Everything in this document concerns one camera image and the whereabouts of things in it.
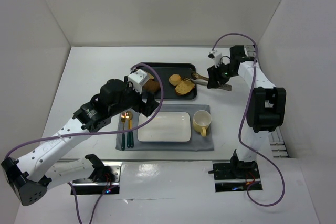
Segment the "dark brown bread loaf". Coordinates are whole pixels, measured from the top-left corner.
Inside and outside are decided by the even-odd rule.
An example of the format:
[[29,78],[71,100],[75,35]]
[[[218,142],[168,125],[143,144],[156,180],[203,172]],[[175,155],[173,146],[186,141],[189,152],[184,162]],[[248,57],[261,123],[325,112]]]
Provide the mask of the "dark brown bread loaf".
[[153,79],[149,79],[143,86],[143,89],[146,92],[157,93],[158,91],[160,91],[161,87],[159,82],[154,81]]

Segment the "white rectangular plate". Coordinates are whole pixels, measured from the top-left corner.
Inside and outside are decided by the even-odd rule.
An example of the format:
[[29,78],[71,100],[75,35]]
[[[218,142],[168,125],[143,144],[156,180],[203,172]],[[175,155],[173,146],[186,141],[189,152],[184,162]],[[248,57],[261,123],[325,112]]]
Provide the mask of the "white rectangular plate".
[[159,112],[156,117],[137,131],[144,143],[184,143],[191,139],[191,120],[187,112]]

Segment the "bread slice with seeds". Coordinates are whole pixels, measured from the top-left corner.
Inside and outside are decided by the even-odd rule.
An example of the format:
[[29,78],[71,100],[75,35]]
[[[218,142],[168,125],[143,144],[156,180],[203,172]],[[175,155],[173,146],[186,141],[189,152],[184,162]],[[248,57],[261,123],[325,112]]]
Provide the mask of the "bread slice with seeds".
[[178,95],[186,95],[195,88],[195,84],[188,80],[181,81],[176,87],[175,92]]

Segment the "yellow ceramic mug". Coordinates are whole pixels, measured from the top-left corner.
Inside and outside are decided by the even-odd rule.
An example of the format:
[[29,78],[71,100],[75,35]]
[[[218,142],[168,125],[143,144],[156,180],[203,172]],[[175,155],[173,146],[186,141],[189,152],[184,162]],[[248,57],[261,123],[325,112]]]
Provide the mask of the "yellow ceramic mug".
[[197,111],[193,116],[193,128],[202,137],[207,135],[207,129],[212,121],[212,117],[209,112],[205,110]]

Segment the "black baking tray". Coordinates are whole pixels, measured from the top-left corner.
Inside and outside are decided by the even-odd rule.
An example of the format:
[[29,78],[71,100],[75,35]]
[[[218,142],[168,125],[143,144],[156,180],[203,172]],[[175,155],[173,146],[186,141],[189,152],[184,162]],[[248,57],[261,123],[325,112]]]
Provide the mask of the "black baking tray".
[[144,62],[152,67],[159,75],[164,90],[164,100],[194,100],[197,97],[197,87],[185,95],[178,95],[175,86],[169,83],[169,77],[179,74],[181,78],[191,78],[191,73],[196,71],[196,67],[191,63],[163,63],[163,62]]

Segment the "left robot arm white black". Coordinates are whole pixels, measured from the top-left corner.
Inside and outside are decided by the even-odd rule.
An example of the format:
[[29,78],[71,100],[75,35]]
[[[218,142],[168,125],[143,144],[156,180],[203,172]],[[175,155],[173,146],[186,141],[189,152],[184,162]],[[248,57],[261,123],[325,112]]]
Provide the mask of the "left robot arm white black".
[[143,84],[130,78],[111,79],[54,136],[41,139],[40,146],[17,159],[7,154],[1,167],[20,203],[32,205],[48,190],[72,180],[111,178],[111,169],[95,154],[60,166],[56,163],[83,141],[101,134],[101,129],[110,124],[112,117],[127,109],[153,119],[162,102],[157,102],[153,93],[143,102],[142,88]]

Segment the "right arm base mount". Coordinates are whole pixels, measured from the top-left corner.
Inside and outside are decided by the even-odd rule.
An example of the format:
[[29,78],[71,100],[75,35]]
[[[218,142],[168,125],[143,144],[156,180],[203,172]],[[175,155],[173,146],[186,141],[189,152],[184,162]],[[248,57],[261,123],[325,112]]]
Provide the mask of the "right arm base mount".
[[208,171],[213,175],[215,191],[231,192],[263,190],[260,172],[256,161],[242,162],[234,151],[229,162],[215,161]]

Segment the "aluminium rail frame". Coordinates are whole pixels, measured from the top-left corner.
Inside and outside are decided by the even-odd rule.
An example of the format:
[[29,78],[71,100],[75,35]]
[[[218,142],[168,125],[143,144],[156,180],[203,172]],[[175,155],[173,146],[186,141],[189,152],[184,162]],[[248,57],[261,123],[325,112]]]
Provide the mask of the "aluminium rail frame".
[[287,156],[279,132],[285,117],[286,90],[268,80],[256,59],[241,63],[238,75],[250,88],[243,119],[248,129],[240,139],[243,147],[237,150],[239,160],[254,161],[265,142],[272,146],[273,151],[278,151],[279,156]]

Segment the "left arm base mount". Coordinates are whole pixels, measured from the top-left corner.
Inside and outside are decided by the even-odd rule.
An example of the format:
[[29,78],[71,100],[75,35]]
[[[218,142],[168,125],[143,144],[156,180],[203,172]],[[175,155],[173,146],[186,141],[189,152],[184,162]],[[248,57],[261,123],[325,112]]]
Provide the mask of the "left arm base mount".
[[85,159],[92,163],[94,171],[87,178],[72,182],[77,195],[117,195],[120,193],[121,164],[103,162],[95,154],[88,154]]

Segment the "round yellow bread bun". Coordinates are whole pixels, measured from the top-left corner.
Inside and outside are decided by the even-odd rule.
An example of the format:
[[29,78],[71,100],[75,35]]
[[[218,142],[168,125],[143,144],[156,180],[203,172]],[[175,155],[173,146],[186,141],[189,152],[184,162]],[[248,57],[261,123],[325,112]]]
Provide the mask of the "round yellow bread bun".
[[169,83],[173,86],[177,86],[181,83],[182,78],[179,74],[173,74],[169,77]]

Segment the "metal food tongs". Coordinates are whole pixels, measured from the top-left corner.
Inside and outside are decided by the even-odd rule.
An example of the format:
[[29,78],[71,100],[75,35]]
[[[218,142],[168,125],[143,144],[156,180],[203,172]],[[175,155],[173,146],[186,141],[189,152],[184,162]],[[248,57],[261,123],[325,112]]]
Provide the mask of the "metal food tongs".
[[[208,77],[202,76],[199,73],[194,72],[194,71],[191,72],[190,76],[184,76],[182,79],[190,81],[194,84],[202,85],[202,86],[207,86],[208,81],[209,81]],[[215,87],[215,89],[231,91],[232,86],[229,84],[224,84],[224,85],[220,84],[218,87]]]

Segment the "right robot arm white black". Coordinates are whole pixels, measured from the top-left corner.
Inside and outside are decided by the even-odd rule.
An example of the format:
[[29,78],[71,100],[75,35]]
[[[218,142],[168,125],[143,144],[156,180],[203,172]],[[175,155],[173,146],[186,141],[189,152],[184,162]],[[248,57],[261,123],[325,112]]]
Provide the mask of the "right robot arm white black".
[[[250,88],[247,108],[243,122],[239,127],[239,147],[234,152],[234,160],[247,165],[256,160],[257,152],[271,132],[281,126],[285,117],[286,90],[275,86],[262,72],[255,56],[245,53],[244,46],[233,46],[229,50],[229,63],[223,63],[224,57],[216,50],[208,57],[214,65],[207,69],[209,89],[225,85],[230,78],[240,76]],[[249,126],[242,137],[242,125]]]

